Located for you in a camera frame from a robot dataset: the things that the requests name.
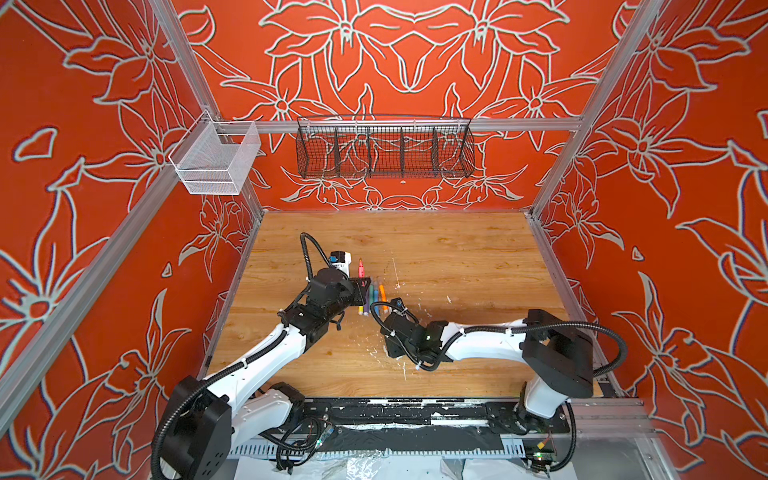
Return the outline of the orange highlighter pen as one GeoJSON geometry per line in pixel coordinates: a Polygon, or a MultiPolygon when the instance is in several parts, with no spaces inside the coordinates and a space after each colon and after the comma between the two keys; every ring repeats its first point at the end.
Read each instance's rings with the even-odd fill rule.
{"type": "MultiPolygon", "coordinates": [[[[382,282],[378,283],[378,290],[379,290],[379,300],[381,302],[387,302],[386,290],[382,282]]],[[[379,309],[379,311],[383,316],[386,316],[389,313],[389,307],[387,305],[384,305],[379,309]]]]}

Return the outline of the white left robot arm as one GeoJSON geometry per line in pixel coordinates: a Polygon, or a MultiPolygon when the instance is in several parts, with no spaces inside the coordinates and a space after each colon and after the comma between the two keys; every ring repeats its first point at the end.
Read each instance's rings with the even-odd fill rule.
{"type": "Polygon", "coordinates": [[[293,409],[291,397],[275,389],[259,395],[258,389],[316,344],[347,308],[363,305],[370,286],[368,277],[323,268],[279,311],[279,323],[264,340],[213,375],[182,379],[155,430],[152,478],[164,478],[169,467],[182,479],[209,479],[236,443],[282,426],[293,409]]]}

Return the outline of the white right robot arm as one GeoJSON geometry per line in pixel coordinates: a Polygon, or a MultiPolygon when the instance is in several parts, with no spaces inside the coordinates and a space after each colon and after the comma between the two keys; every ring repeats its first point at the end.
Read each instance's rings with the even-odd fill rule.
{"type": "Polygon", "coordinates": [[[529,430],[550,420],[570,399],[593,395],[591,337],[540,309],[513,322],[468,325],[447,321],[421,324],[406,308],[375,316],[391,358],[406,357],[425,371],[467,359],[507,360],[527,365],[534,377],[515,407],[516,422],[529,430]]]}

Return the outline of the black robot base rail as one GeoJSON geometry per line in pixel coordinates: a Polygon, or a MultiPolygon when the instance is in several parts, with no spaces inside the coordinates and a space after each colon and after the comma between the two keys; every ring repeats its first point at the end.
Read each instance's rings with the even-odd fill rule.
{"type": "Polygon", "coordinates": [[[288,416],[294,427],[306,418],[330,422],[334,430],[320,451],[380,453],[480,453],[515,455],[520,439],[527,450],[541,441],[549,451],[570,440],[568,415],[562,407],[550,420],[535,421],[520,434],[515,398],[366,398],[306,399],[288,416]]]}

